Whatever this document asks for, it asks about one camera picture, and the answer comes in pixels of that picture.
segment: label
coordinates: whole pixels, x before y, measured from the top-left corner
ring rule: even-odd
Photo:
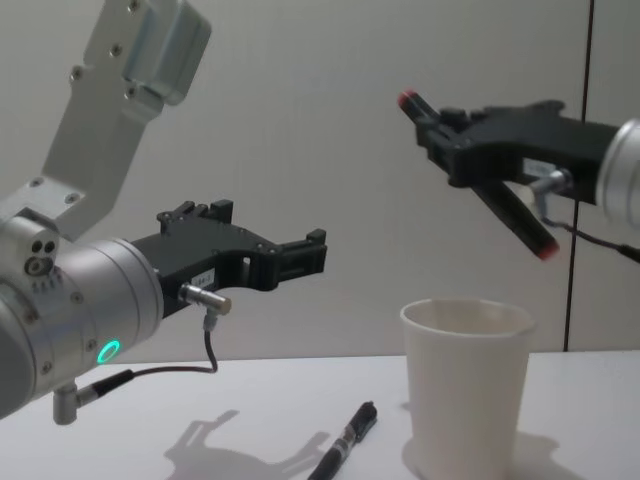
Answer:
[[[212,268],[201,273],[191,279],[191,285],[194,287],[206,288],[216,281],[216,269]]]
[[[557,167],[552,163],[541,162],[531,158],[525,158],[522,162],[522,173],[530,177],[548,177],[556,170]]]

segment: cable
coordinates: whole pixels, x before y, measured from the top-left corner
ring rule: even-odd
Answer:
[[[204,332],[204,348],[207,351],[207,357],[211,362],[211,368],[207,367],[156,367],[147,368],[146,370],[140,370],[134,372],[134,377],[142,377],[143,375],[152,375],[154,373],[167,373],[167,372],[195,372],[195,373],[216,373],[218,371],[218,360],[213,353],[213,345],[211,342],[211,332],[205,330]]]
[[[578,230],[577,228],[573,228],[568,223],[564,222],[556,222],[554,220],[550,220],[547,217],[541,218],[542,223],[552,228],[561,228],[589,243],[593,243],[594,245],[598,245],[600,247],[609,248],[611,250],[615,250],[621,255],[624,255],[629,260],[633,260],[636,263],[640,263],[640,249],[632,247],[626,244],[618,244],[614,242],[609,242],[607,240],[602,240],[600,238],[594,237],[593,235],[589,235],[588,233],[583,232],[582,230]]]
[[[218,360],[216,359],[215,354],[213,353],[213,345],[211,341],[211,332],[205,330],[204,332],[204,346],[207,351],[207,357],[211,362],[211,368],[208,367],[196,367],[196,366],[167,366],[167,367],[154,367],[147,368],[144,370],[139,370],[134,372],[132,370],[124,370],[120,373],[116,373],[110,377],[107,377],[103,380],[99,380],[97,382],[88,385],[83,388],[83,390],[93,390],[96,397],[98,399],[103,397],[109,392],[114,391],[116,388],[121,387],[125,383],[129,383],[134,378],[143,377],[145,375],[153,375],[156,373],[168,373],[168,372],[193,372],[193,373],[206,373],[206,374],[214,374],[218,371]]]
[[[213,370],[213,373],[216,373],[218,371],[218,360],[213,353],[213,342],[211,341],[211,332],[209,330],[204,331],[204,348],[211,362],[211,370]]]
[[[589,243],[593,243],[595,245],[599,245],[601,247],[604,248],[610,248],[612,250],[617,250],[619,245],[615,244],[613,242],[607,242],[606,240],[601,240],[599,238],[594,237],[593,235],[589,235],[588,233],[585,233],[581,230],[578,230],[577,228],[573,228],[571,225],[569,225],[568,223],[564,223],[564,222],[556,222],[553,220],[550,220],[546,217],[542,217],[542,223],[544,223],[545,225],[548,225],[549,227],[553,227],[553,228],[561,228],[563,230],[566,230],[569,233],[572,233],[574,235],[576,235],[577,237],[582,238],[583,240],[586,240]]]

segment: table surface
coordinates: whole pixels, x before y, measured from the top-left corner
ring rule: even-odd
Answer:
[[[0,422],[0,478],[305,479],[373,400],[379,422],[336,480],[413,480],[405,368],[403,357],[221,362],[216,376],[136,379],[70,427],[53,424],[47,396]],[[640,352],[532,355],[512,478],[640,478]]]

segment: silver cylinder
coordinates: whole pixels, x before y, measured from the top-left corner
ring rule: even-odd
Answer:
[[[607,217],[640,228],[640,120],[616,134],[598,175],[596,203]]]
[[[0,349],[22,373],[7,377],[0,365],[0,418],[146,340],[163,316],[153,268],[122,240],[74,248],[47,277],[3,281]],[[13,384],[17,396],[5,393]]]

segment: pen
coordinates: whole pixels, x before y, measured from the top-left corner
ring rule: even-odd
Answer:
[[[362,404],[329,451],[322,457],[308,480],[331,480],[351,453],[356,443],[360,443],[369,429],[376,423],[378,411],[373,402]]]

